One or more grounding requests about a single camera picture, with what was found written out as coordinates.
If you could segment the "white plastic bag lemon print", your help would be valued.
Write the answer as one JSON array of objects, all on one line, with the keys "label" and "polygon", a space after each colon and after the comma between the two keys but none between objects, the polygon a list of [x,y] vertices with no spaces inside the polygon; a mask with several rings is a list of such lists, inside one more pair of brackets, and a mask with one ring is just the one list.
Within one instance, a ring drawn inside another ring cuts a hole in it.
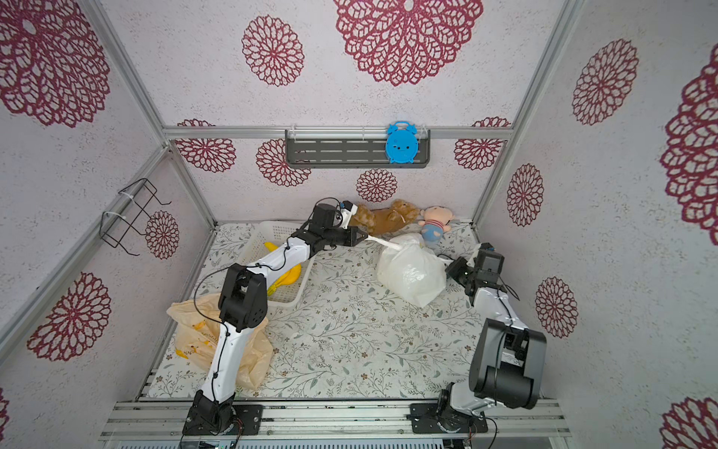
[{"label": "white plastic bag lemon print", "polygon": [[446,288],[444,260],[426,246],[420,234],[389,241],[368,236],[368,241],[383,247],[376,268],[378,281],[407,303],[424,308]]}]

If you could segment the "orange-yellow banana bunch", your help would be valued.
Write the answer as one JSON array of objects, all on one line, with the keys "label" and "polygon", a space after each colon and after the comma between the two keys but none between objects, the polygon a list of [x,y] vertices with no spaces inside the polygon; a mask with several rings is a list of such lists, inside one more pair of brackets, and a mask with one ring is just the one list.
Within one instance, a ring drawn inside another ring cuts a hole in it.
[{"label": "orange-yellow banana bunch", "polygon": [[291,267],[291,269],[288,269],[288,271],[286,271],[282,276],[280,276],[278,280],[274,282],[274,284],[271,284],[271,286],[269,286],[269,291],[267,291],[267,295],[271,297],[280,287],[292,285],[297,282],[301,276],[301,271],[301,265],[295,265]]}]

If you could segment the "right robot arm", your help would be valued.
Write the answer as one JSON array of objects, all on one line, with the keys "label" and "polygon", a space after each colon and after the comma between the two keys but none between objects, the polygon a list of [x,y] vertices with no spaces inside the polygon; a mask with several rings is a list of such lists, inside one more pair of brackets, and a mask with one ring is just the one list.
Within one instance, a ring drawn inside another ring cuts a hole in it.
[{"label": "right robot arm", "polygon": [[464,288],[472,307],[486,313],[469,376],[439,396],[436,419],[447,433],[483,431],[485,410],[502,405],[533,409],[540,399],[547,339],[522,321],[510,305],[518,293],[502,278],[505,257],[490,243],[458,257],[447,277]]}]

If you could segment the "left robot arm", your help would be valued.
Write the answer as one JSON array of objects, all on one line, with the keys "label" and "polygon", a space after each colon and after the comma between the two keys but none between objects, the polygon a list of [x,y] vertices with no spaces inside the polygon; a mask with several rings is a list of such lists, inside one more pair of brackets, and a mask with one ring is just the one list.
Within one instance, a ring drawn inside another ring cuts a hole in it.
[{"label": "left robot arm", "polygon": [[300,266],[328,247],[353,247],[368,238],[351,226],[358,206],[345,201],[319,200],[306,220],[285,243],[248,265],[226,269],[218,307],[220,334],[202,387],[194,395],[183,436],[224,434],[235,424],[236,379],[245,348],[254,329],[267,316],[269,288],[290,269]]}]

